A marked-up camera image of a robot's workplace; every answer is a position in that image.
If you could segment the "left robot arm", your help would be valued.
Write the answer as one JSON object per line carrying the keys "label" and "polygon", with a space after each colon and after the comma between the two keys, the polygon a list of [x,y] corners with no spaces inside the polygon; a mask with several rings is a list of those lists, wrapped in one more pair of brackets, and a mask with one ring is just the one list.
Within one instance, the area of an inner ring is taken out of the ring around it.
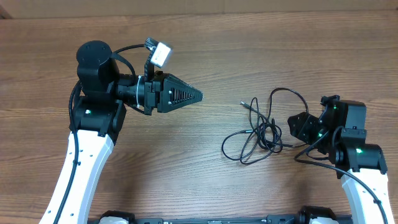
{"label": "left robot arm", "polygon": [[60,176],[42,223],[86,223],[103,167],[113,151],[128,108],[144,115],[168,113],[198,103],[203,93],[162,71],[172,48],[153,38],[144,73],[123,74],[121,50],[100,40],[83,44],[76,53],[78,82],[69,103],[70,135]]}

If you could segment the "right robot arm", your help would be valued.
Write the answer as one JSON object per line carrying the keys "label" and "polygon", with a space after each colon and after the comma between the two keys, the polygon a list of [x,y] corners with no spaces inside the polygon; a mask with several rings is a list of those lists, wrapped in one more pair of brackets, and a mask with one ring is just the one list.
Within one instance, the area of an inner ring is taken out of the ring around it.
{"label": "right robot arm", "polygon": [[322,157],[307,164],[335,170],[347,196],[353,223],[393,223],[388,196],[387,164],[377,144],[366,143],[366,105],[323,96],[319,117],[302,112],[287,122],[293,137],[308,146],[303,154],[317,149]]}

